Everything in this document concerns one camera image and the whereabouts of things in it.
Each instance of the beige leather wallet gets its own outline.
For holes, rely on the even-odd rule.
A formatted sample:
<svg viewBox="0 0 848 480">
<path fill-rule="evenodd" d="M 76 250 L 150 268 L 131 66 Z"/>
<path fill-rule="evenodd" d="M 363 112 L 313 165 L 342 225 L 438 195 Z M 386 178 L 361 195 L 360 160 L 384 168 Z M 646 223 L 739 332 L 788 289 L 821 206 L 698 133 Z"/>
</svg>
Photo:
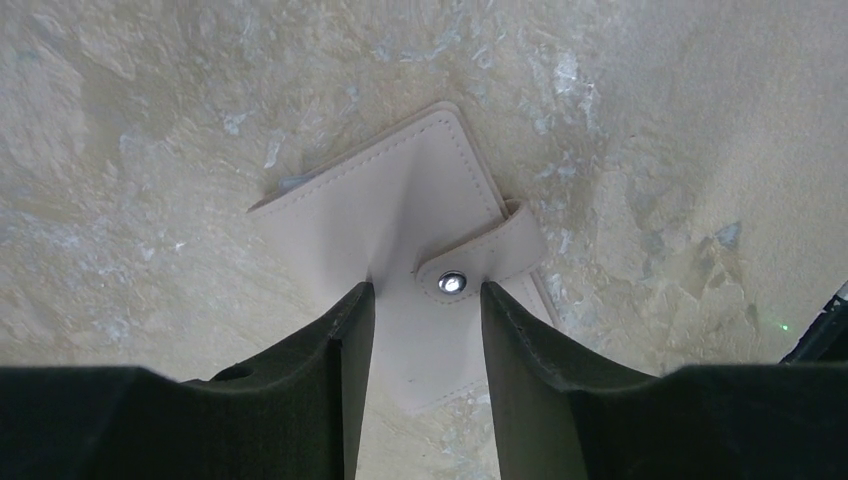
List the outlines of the beige leather wallet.
<svg viewBox="0 0 848 480">
<path fill-rule="evenodd" d="M 374 283 L 371 378 L 410 413 L 485 382 L 484 280 L 552 318 L 536 273 L 546 248 L 533 213 L 502 200 L 465 131 L 459 109 L 438 103 L 249 211 L 318 308 Z M 464 278 L 464 289 L 440 288 L 449 272 L 461 275 L 448 286 Z"/>
</svg>

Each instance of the white textured wall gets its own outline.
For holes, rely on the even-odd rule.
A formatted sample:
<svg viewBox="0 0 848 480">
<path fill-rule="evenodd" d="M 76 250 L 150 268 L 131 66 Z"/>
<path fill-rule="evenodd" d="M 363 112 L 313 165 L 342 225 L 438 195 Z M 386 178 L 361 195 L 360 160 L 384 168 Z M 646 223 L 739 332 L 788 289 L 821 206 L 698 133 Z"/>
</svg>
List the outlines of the white textured wall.
<svg viewBox="0 0 848 480">
<path fill-rule="evenodd" d="M 775 361 L 848 278 L 848 3 L 351 3 L 0 4 L 0 360 L 206 378 L 291 333 L 245 209 L 443 99 L 616 360 Z M 362 478 L 496 476 L 485 391 L 372 390 L 363 435 Z"/>
</svg>

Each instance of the metal snap fastener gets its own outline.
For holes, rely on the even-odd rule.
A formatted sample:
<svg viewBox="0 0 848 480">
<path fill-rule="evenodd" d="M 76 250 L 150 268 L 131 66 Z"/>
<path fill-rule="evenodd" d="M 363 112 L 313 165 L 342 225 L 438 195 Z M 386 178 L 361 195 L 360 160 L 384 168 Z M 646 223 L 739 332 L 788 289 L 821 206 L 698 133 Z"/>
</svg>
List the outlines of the metal snap fastener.
<svg viewBox="0 0 848 480">
<path fill-rule="evenodd" d="M 467 283 L 464 273 L 452 270 L 439 277 L 439 290 L 447 295 L 456 295 L 465 290 Z"/>
</svg>

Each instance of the black object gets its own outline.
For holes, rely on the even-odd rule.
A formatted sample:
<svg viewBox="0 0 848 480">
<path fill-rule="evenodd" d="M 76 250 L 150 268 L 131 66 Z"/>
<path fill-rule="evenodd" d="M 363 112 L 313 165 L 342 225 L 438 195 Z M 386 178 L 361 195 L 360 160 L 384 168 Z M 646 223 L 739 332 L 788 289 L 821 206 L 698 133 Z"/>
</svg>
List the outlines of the black object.
<svg viewBox="0 0 848 480">
<path fill-rule="evenodd" d="M 693 366 L 654 379 L 481 291 L 504 480 L 845 479 L 848 366 Z"/>
<path fill-rule="evenodd" d="M 783 363 L 848 362 L 848 301 L 834 295 Z"/>
<path fill-rule="evenodd" d="M 0 369 L 0 478 L 353 479 L 374 289 L 208 382 Z"/>
</svg>

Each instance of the wallet strap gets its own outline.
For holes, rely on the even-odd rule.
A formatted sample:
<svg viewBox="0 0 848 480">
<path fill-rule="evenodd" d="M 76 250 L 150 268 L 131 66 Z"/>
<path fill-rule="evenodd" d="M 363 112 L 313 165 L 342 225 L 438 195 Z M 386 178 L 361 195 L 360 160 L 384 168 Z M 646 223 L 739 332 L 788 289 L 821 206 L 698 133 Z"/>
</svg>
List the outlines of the wallet strap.
<svg viewBox="0 0 848 480">
<path fill-rule="evenodd" d="M 506 221 L 419 267 L 415 280 L 428 297 L 450 305 L 479 293 L 485 281 L 504 282 L 539 267 L 547 245 L 533 212 L 520 200 L 507 200 L 506 206 Z M 443 293 L 439 279 L 447 272 L 463 274 L 468 288 L 457 295 Z"/>
</svg>

